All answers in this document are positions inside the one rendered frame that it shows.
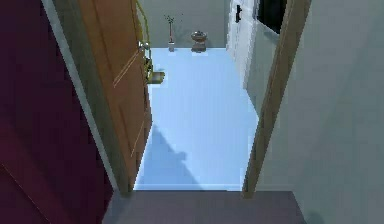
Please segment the grey cylinder bin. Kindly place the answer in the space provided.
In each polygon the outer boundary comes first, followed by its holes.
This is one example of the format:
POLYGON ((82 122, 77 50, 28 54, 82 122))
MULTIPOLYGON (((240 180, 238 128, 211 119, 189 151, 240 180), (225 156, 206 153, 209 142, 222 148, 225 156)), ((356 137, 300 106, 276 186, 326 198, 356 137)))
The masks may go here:
POLYGON ((153 72, 149 78, 149 84, 161 84, 164 81, 165 73, 164 72, 153 72))

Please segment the brown round stool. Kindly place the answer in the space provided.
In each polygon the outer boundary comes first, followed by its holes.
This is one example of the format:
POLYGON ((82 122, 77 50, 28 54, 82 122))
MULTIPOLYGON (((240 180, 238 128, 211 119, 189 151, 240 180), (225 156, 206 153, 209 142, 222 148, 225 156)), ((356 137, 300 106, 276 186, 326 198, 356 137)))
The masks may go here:
POLYGON ((195 31, 191 34, 191 38, 194 41, 191 51, 201 53, 206 51, 205 41, 207 34, 202 31, 195 31))

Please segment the thin house plant in vase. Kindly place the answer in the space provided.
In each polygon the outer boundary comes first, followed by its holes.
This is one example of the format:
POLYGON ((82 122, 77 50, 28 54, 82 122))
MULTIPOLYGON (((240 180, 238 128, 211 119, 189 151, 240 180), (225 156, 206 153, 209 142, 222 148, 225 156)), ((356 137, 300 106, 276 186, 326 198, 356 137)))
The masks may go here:
POLYGON ((168 28, 169 28, 168 50, 170 52, 173 52, 174 51, 174 45, 175 45, 174 38, 173 38, 173 23, 175 21, 175 18, 170 16, 170 15, 165 15, 164 19, 167 21, 168 28))

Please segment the brown wooden room door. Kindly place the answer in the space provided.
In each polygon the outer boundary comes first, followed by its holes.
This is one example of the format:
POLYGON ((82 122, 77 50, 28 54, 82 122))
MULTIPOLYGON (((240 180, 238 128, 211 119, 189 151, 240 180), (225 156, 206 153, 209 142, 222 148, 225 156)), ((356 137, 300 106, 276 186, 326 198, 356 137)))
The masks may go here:
POLYGON ((123 157, 123 178, 133 189, 152 125, 136 1, 78 3, 123 157))

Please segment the dark window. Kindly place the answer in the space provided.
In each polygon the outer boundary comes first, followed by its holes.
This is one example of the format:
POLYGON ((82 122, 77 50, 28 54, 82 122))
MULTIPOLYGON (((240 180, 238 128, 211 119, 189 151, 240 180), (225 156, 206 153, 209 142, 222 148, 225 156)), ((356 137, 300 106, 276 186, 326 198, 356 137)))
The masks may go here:
POLYGON ((287 0, 260 0, 257 19, 279 34, 285 14, 287 0))

